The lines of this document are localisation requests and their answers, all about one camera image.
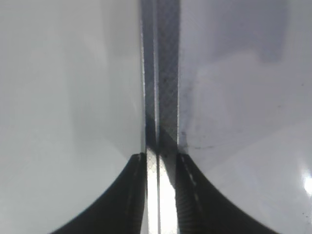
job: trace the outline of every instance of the white panel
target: white panel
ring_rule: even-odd
[[[180,142],[283,234],[311,225],[311,12],[309,0],[182,1]]]
[[[138,10],[0,1],[0,233],[53,231],[141,152]]]

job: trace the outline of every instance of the carbon fiber strip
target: carbon fiber strip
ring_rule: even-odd
[[[179,0],[157,1],[160,233],[176,234]]]
[[[142,0],[149,233],[176,234],[179,0]]]
[[[156,0],[141,0],[143,86],[147,154],[148,233],[159,233],[158,195],[158,95],[156,53]]]

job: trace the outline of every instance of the dark curved edge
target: dark curved edge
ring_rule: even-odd
[[[101,197],[52,234],[139,234],[145,187],[146,155],[133,155]]]
[[[181,234],[276,234],[222,195],[189,155],[177,155],[175,179]]]

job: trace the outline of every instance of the curved black panel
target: curved black panel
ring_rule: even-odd
[[[223,196],[190,156],[177,156],[175,182],[181,234],[276,234]]]
[[[139,234],[146,185],[146,155],[133,155],[108,190],[52,234]]]

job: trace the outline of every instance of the white glossy surface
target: white glossy surface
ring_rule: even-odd
[[[311,233],[312,1],[182,1],[180,130],[206,177],[283,234]]]
[[[141,152],[138,10],[0,1],[0,233],[53,231]]]

